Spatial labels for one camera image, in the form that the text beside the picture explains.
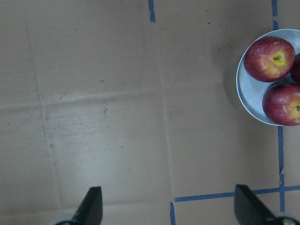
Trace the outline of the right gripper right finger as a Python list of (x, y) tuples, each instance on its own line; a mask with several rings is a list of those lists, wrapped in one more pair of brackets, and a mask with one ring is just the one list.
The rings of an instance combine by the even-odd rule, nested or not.
[(234, 192), (234, 215), (240, 225), (298, 225), (299, 220), (276, 214), (246, 185), (237, 184)]

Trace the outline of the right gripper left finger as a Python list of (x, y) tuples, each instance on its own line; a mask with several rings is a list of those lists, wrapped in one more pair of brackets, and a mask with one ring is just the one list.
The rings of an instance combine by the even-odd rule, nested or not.
[(103, 219), (103, 198), (101, 187), (90, 187), (71, 219), (55, 225), (100, 225)]

